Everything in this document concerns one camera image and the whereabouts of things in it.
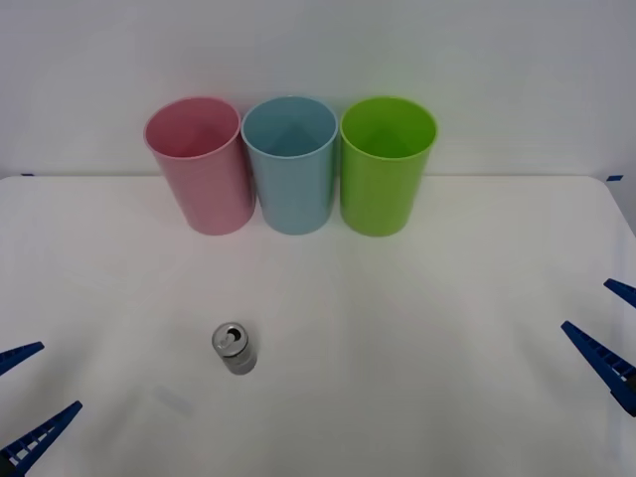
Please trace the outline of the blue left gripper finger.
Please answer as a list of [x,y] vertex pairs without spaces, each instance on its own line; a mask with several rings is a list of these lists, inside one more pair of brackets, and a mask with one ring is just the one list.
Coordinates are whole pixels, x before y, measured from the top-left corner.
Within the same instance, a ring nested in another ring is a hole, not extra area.
[[0,353],[0,371],[10,371],[44,349],[42,342],[35,342],[3,351]]
[[1,474],[26,475],[82,409],[77,400],[1,449]]

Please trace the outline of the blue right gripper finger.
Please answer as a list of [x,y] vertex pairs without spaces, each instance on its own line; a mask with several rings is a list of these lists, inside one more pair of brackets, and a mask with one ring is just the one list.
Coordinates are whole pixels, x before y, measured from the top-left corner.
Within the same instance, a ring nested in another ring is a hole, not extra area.
[[613,353],[578,327],[561,324],[569,340],[600,376],[610,394],[632,417],[635,416],[635,366]]
[[607,279],[603,285],[630,305],[636,305],[636,288],[615,279]]

